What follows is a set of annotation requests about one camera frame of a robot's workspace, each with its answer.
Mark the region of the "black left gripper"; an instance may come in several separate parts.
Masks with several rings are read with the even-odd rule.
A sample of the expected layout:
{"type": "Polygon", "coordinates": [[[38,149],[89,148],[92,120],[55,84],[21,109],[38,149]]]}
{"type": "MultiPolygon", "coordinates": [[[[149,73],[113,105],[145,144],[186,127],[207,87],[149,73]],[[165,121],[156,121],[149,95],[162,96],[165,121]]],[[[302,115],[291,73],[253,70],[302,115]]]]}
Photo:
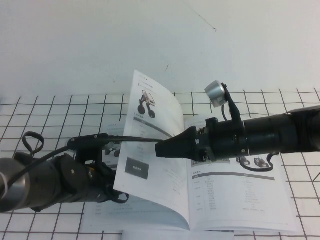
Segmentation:
{"type": "Polygon", "coordinates": [[[118,190],[114,190],[116,170],[110,168],[104,162],[100,165],[89,163],[85,165],[89,179],[88,198],[90,202],[104,203],[114,202],[116,204],[125,204],[130,195],[118,190]]]}

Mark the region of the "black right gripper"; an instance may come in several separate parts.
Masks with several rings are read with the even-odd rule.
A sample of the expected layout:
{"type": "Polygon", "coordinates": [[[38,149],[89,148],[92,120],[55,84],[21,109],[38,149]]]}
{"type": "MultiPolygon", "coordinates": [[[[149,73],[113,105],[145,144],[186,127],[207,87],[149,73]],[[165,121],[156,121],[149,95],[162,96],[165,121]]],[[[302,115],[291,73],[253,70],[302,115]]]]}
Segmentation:
{"type": "Polygon", "coordinates": [[[191,126],[179,135],[155,145],[159,158],[189,159],[196,162],[220,161],[250,155],[248,137],[243,120],[219,122],[205,120],[205,126],[191,126]]]}

